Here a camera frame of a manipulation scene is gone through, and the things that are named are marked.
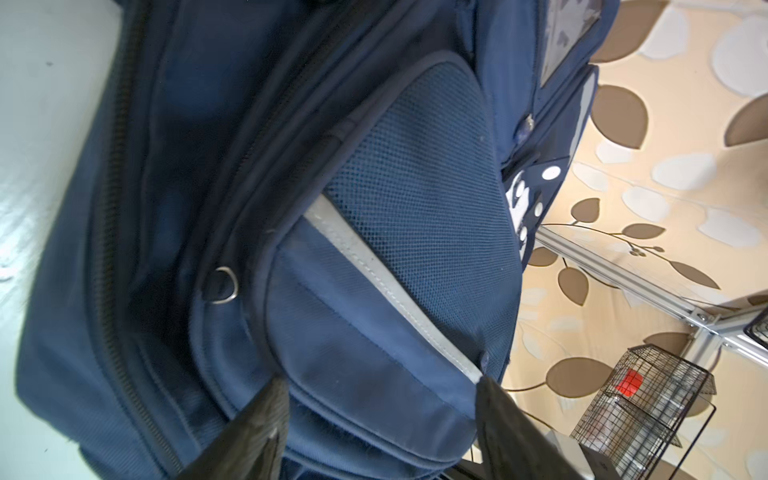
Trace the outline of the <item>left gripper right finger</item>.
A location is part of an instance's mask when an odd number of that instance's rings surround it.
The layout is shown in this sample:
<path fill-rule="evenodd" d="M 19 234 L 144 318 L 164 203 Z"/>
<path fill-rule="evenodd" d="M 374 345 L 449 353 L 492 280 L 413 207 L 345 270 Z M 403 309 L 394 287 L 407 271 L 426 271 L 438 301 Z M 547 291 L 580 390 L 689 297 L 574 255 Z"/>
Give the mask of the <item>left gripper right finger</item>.
<path fill-rule="evenodd" d="M 580 475 L 492 378 L 476 384 L 475 419 L 487 479 L 578 479 Z"/>

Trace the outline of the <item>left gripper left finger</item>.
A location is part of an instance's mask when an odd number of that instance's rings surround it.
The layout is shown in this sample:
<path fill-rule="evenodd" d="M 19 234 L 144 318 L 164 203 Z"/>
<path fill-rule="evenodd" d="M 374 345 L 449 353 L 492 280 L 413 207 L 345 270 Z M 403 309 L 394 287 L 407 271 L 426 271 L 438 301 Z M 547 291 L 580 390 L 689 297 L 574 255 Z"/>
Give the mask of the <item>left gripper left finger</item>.
<path fill-rule="evenodd" d="M 277 479 L 289 419 L 287 382 L 274 377 L 177 479 Z"/>

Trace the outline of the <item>navy blue student backpack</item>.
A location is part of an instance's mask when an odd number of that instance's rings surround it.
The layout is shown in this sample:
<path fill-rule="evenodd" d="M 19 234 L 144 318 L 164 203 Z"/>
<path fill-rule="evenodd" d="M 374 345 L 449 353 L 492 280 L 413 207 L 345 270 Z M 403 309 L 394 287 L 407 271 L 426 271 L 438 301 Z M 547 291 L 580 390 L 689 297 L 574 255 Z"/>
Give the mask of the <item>navy blue student backpack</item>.
<path fill-rule="evenodd" d="M 174 479 L 274 377 L 277 479 L 433 479 L 477 437 L 616 1 L 124 1 L 16 392 Z"/>

